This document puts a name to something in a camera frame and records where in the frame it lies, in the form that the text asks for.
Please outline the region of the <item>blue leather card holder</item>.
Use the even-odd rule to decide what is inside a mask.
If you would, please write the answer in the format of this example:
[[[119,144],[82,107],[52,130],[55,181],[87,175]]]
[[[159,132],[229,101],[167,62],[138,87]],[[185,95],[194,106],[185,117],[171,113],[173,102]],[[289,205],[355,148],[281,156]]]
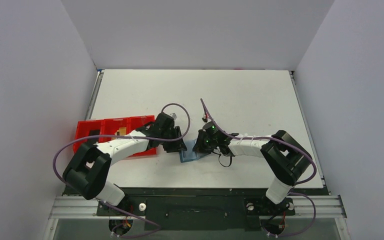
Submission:
[[[184,142],[186,145],[186,150],[182,150],[179,153],[179,159],[181,163],[188,163],[193,161],[198,161],[206,156],[210,155],[210,153],[199,153],[193,151],[193,147],[197,143],[197,139],[187,140]]]

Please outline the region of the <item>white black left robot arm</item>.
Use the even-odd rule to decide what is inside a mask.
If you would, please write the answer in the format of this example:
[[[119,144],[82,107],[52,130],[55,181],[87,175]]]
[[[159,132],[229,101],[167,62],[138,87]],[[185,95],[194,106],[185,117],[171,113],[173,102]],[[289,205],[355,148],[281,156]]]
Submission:
[[[274,174],[265,193],[265,199],[280,204],[291,189],[300,184],[300,177],[314,162],[310,154],[285,130],[269,136],[247,136],[226,133],[212,121],[198,131],[192,149],[196,153],[210,154],[218,150],[226,157],[251,156],[263,158]]]

